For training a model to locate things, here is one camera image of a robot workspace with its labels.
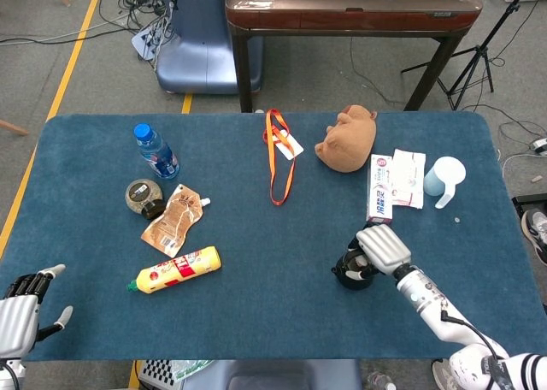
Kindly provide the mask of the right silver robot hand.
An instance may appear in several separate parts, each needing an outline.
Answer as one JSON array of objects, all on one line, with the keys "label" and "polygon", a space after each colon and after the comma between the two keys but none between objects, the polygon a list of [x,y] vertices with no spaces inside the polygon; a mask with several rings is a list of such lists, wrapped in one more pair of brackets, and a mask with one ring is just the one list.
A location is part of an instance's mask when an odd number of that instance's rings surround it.
[{"label": "right silver robot hand", "polygon": [[363,256],[357,261],[360,265],[372,266],[383,275],[393,275],[399,267],[411,264],[411,251],[386,224],[357,232],[348,252]]}]

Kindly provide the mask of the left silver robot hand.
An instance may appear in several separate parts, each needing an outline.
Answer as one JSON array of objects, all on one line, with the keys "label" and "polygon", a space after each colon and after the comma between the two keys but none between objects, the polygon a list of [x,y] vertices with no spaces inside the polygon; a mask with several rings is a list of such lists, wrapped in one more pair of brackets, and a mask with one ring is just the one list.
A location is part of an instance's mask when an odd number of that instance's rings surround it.
[{"label": "left silver robot hand", "polygon": [[74,308],[67,306],[51,325],[39,326],[40,308],[50,283],[66,269],[65,264],[16,278],[1,298],[1,359],[22,359],[37,342],[62,331]]}]

